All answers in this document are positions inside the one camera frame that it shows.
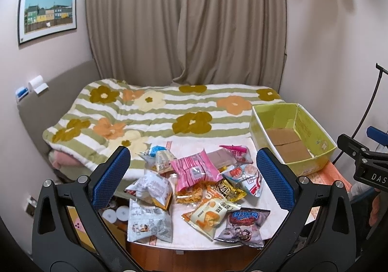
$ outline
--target green box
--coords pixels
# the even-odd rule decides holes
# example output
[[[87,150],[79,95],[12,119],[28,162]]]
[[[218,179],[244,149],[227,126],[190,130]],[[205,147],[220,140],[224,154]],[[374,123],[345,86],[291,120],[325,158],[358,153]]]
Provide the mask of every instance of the green box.
[[[293,129],[312,154],[310,159],[287,164],[297,176],[309,175],[322,169],[337,148],[330,135],[299,104],[282,102],[257,105],[252,108],[249,129],[256,149],[269,148],[277,159],[284,164],[283,159],[265,131],[269,128]]]

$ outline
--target cardboard sheet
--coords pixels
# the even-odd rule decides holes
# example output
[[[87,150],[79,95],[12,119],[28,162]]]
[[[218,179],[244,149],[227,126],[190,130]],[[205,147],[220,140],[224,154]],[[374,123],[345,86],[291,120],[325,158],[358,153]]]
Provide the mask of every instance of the cardboard sheet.
[[[267,129],[266,132],[285,163],[311,158],[306,146],[293,129]]]

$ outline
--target wooden floor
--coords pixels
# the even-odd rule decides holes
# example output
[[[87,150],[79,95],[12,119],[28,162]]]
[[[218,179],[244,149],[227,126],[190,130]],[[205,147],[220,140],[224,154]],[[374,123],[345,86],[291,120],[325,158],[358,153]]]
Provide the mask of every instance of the wooden floor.
[[[147,271],[163,272],[225,272],[243,270],[259,253],[249,247],[217,251],[175,251],[128,243],[127,250]]]

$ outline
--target open box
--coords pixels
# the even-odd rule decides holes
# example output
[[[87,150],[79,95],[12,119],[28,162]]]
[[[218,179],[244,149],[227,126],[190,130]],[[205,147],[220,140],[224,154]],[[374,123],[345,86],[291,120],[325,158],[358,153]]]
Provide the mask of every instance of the open box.
[[[254,106],[249,129],[257,150],[269,148],[276,158],[287,164],[297,176],[309,175],[322,169],[337,148],[330,135],[299,104],[282,102]],[[300,138],[301,143],[294,138],[291,129]],[[271,141],[267,130],[270,130],[271,138],[277,139],[278,142],[274,144]],[[286,163],[277,148],[292,142],[295,142],[293,150],[292,147],[285,150],[288,154],[293,152],[294,155],[289,156],[291,161]],[[310,157],[306,157],[303,147],[307,148]]]

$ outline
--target beige curtain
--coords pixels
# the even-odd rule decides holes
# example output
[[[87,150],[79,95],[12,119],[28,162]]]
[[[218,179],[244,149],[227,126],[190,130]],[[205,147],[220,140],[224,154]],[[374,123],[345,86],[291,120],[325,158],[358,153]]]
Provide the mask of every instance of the beige curtain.
[[[286,0],[86,0],[103,77],[279,89]]]

